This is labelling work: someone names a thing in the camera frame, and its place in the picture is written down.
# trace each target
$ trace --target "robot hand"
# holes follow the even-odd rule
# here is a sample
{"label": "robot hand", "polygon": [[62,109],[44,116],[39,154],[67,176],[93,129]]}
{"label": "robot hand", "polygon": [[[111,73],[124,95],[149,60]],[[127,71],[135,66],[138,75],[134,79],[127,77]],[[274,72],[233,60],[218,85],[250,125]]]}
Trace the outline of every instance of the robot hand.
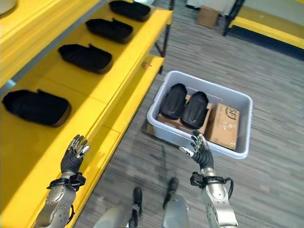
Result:
{"label": "robot hand", "polygon": [[73,202],[86,179],[79,173],[83,157],[90,150],[87,140],[77,135],[61,161],[61,177],[50,183],[46,203],[37,216],[34,228],[64,228],[74,215]]}
{"label": "robot hand", "polygon": [[201,170],[208,167],[213,169],[213,156],[205,137],[198,130],[194,130],[193,134],[194,136],[191,136],[191,138],[194,143],[191,142],[191,145],[194,148],[195,152],[189,150],[184,146],[180,146],[180,150],[191,157],[194,161],[196,161],[196,163],[199,164]]}
{"label": "robot hand", "polygon": [[[206,206],[207,219],[211,228],[235,228],[238,226],[234,211],[229,203],[233,192],[233,180],[217,176],[213,167],[213,156],[204,136],[197,130],[193,131],[191,145],[195,152],[180,146],[180,150],[199,164],[201,174],[193,172],[191,185],[202,189],[200,197]],[[224,184],[230,181],[227,192]]]}
{"label": "robot hand", "polygon": [[69,144],[66,153],[61,161],[61,172],[77,173],[83,161],[83,157],[89,152],[90,146],[86,145],[87,140],[84,140],[81,135],[76,135]]}

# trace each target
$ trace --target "brown cardboard box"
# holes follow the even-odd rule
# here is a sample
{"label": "brown cardboard box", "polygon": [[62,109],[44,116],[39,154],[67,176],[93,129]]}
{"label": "brown cardboard box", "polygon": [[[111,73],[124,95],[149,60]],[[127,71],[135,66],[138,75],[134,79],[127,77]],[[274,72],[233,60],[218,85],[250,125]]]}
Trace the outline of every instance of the brown cardboard box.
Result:
{"label": "brown cardboard box", "polygon": [[236,149],[239,111],[223,104],[212,109],[206,130],[206,139],[231,150]]}
{"label": "brown cardboard box", "polygon": [[[190,95],[187,95],[186,100],[188,101],[190,99],[190,97],[191,97]],[[205,133],[205,130],[206,130],[206,127],[207,127],[209,115],[210,115],[210,112],[211,112],[211,109],[212,109],[212,104],[211,103],[207,104],[207,109],[208,109],[208,111],[207,111],[207,114],[206,114],[204,124],[201,126],[201,128],[198,129],[198,131],[202,134]],[[192,132],[193,132],[193,129],[183,125],[180,119],[171,120],[171,119],[168,119],[168,118],[164,117],[162,114],[159,114],[158,117],[157,117],[157,120],[159,122],[162,122],[162,123],[166,124],[166,125],[174,127],[176,129],[179,129],[183,132],[187,132],[189,134],[192,134]]]}
{"label": "brown cardboard box", "polygon": [[212,29],[217,19],[219,17],[219,12],[215,9],[211,9],[208,7],[202,7],[199,11],[199,17],[197,23],[199,25],[205,26],[207,28]]}

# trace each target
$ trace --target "black cable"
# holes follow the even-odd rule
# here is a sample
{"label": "black cable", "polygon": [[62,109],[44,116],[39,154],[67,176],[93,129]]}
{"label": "black cable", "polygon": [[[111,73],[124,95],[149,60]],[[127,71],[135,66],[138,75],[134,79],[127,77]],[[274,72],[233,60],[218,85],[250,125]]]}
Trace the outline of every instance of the black cable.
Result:
{"label": "black cable", "polygon": [[225,179],[225,184],[227,183],[227,181],[230,181],[230,188],[229,188],[229,191],[228,191],[228,199],[230,199],[230,197],[232,196],[232,193],[233,193],[234,182],[230,177],[227,177]]}
{"label": "black cable", "polygon": [[68,218],[68,221],[66,224],[68,224],[72,220],[73,216],[75,215],[73,204],[71,205],[71,209],[72,209],[72,213],[71,213],[70,217]]}

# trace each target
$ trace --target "floor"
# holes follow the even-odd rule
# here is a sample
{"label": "floor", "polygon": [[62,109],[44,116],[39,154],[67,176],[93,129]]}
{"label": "floor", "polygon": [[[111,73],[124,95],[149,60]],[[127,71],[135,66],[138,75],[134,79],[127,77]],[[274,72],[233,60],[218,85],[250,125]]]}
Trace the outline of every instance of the floor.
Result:
{"label": "floor", "polygon": [[[164,6],[168,1],[157,0]],[[241,228],[302,228],[304,223],[304,63],[196,25],[197,11],[176,0],[166,64],[131,122],[75,228],[92,228],[107,209],[130,204],[140,186],[140,227],[159,228],[166,183],[180,179],[190,227],[208,228],[199,189],[190,176],[199,168],[175,147],[143,133],[147,110],[167,72],[179,70],[241,91],[254,101],[249,155],[217,157],[220,176],[235,181],[230,203]]]}

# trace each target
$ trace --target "gray plastic bin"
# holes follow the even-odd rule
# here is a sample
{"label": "gray plastic bin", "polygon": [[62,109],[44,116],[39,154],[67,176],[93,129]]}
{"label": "gray plastic bin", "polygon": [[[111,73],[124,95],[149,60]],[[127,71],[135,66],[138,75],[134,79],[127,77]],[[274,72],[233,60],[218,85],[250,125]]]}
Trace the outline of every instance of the gray plastic bin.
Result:
{"label": "gray plastic bin", "polygon": [[236,159],[246,158],[249,149],[252,99],[246,94],[179,71],[170,71],[166,75],[165,80],[154,99],[154,103],[148,111],[147,118],[149,123],[153,126],[155,136],[177,146],[182,145],[192,148],[190,145],[190,142],[192,141],[190,134],[156,120],[159,114],[162,98],[167,94],[170,88],[177,83],[184,84],[189,95],[192,95],[197,91],[203,91],[206,93],[209,102],[214,106],[217,103],[222,103],[240,111],[236,151],[229,150],[211,142],[209,142],[209,146],[214,156],[221,156],[224,154]]}

